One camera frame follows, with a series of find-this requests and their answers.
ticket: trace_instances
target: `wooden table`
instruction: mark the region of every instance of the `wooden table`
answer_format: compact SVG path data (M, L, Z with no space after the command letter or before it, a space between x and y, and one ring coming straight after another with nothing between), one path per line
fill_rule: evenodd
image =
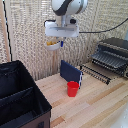
M60 74L36 83L53 107L51 128L110 128L128 102L128 79L121 77L106 85L85 73L74 98Z

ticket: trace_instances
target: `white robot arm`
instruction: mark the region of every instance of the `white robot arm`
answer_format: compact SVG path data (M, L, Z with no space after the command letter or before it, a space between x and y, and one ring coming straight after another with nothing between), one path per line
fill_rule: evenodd
M56 20L45 22L46 36L77 37L78 21L71 18L71 15L82 13L86 9L87 2L88 0L52 0Z

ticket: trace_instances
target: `black plastic bin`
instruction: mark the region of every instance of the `black plastic bin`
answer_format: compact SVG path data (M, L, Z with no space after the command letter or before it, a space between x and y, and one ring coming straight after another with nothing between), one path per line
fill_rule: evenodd
M50 128L51 109L22 62L0 65L0 128Z

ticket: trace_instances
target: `white paneled wall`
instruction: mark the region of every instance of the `white paneled wall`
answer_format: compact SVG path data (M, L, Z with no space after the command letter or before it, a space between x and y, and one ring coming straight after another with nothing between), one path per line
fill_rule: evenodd
M3 1L0 0L0 63L6 63L8 61L10 61L8 35L4 15Z
M44 22L55 19L51 0L5 0L5 4L12 58L21 60L35 80L59 72L61 60L73 66L89 61L97 41L109 37L124 39L128 29L125 23L107 33L80 34L78 38L67 38L63 48L49 52L44 43L52 37L45 36ZM81 32L110 29L127 16L127 0L88 0L85 12L73 15L79 21Z

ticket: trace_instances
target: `black cable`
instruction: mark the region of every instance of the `black cable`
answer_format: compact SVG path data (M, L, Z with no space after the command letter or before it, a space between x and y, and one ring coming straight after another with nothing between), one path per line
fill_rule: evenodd
M109 29L109 30L99 31L99 32L79 32L79 33L102 33L102 32L108 32L108 31L111 31L111 30L113 30L113 29L118 28L119 26L121 26L122 24L124 24L126 21L128 21L128 18L127 18L125 21L123 21L121 24L119 24L119 25L117 25L116 27L111 28L111 29Z

